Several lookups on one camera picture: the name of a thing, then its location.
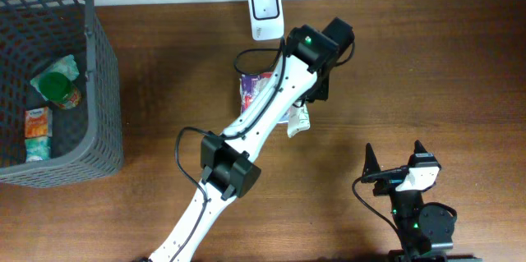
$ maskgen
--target teal packet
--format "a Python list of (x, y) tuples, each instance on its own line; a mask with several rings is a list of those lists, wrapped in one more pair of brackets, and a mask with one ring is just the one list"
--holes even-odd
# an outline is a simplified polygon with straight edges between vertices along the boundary
[(50, 159), (51, 140), (48, 136), (25, 139), (26, 162)]

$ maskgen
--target jar with green lid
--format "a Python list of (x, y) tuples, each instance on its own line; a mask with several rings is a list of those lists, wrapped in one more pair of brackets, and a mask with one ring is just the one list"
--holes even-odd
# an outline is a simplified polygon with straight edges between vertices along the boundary
[(81, 102), (81, 92), (62, 73), (50, 72), (43, 76), (39, 81), (39, 90), (60, 109), (71, 109)]

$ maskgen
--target purple package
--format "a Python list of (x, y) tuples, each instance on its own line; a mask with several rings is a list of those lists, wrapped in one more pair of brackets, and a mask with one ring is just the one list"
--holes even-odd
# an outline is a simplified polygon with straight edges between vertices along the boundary
[[(241, 75), (241, 113), (245, 111), (256, 96), (265, 88), (272, 76), (272, 72), (266, 72), (258, 76)], [(278, 123), (288, 123), (290, 109), (279, 119)]]

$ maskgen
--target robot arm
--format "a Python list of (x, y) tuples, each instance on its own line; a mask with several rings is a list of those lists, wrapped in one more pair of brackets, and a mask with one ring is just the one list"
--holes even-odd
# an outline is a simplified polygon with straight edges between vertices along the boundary
[(250, 107), (220, 136), (210, 133), (203, 138), (199, 185), (208, 200), (203, 201), (201, 191), (196, 191), (149, 261), (191, 260), (223, 210), (243, 197), (260, 176), (254, 162), (278, 120), (298, 99), (327, 99), (329, 73), (340, 65), (337, 60), (351, 44), (354, 49), (353, 28), (338, 18), (322, 32), (308, 25), (291, 31), (272, 77)]

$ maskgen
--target gray plastic basket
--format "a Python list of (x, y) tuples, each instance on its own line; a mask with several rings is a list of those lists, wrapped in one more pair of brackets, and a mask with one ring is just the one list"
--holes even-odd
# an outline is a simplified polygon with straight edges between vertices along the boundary
[[(82, 102), (45, 103), (30, 79), (73, 54)], [(0, 0), (0, 182), (50, 187), (116, 173), (122, 166), (118, 65), (94, 0)], [(53, 110), (52, 159), (25, 162), (25, 110)]]

